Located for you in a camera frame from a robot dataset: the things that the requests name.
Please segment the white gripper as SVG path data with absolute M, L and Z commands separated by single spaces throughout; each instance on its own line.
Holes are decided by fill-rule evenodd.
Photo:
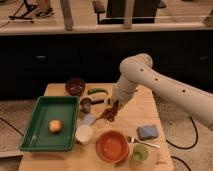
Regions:
M 128 100 L 123 98 L 118 98 L 111 96 L 108 100 L 108 103 L 111 106 L 117 106 L 119 109 L 123 108 L 127 104 Z

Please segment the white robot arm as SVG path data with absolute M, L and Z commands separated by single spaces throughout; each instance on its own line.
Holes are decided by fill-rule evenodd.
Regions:
M 213 94 L 164 76 L 152 69 L 152 58 L 141 53 L 125 58 L 119 66 L 120 78 L 112 88 L 111 102 L 122 108 L 139 85 L 191 114 L 213 132 Z

